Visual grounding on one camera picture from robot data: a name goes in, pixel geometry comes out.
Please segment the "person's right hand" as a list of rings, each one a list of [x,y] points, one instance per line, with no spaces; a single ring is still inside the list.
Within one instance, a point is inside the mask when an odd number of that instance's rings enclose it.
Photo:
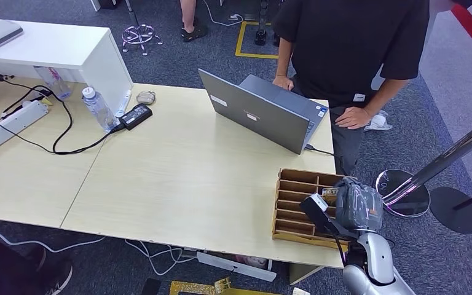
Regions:
[[[287,76],[275,76],[272,83],[288,91],[291,91],[294,88],[294,82]]]

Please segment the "person's left hand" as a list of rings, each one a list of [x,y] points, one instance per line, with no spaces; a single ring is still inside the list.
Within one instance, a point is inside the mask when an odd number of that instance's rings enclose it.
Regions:
[[[349,107],[335,120],[335,124],[338,127],[356,130],[367,126],[373,116],[365,108]]]

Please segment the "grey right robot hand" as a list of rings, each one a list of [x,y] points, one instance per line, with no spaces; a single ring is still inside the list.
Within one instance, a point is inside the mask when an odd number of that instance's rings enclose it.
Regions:
[[[336,220],[341,226],[349,230],[374,232],[381,229],[383,197],[373,187],[344,177],[336,188]]]

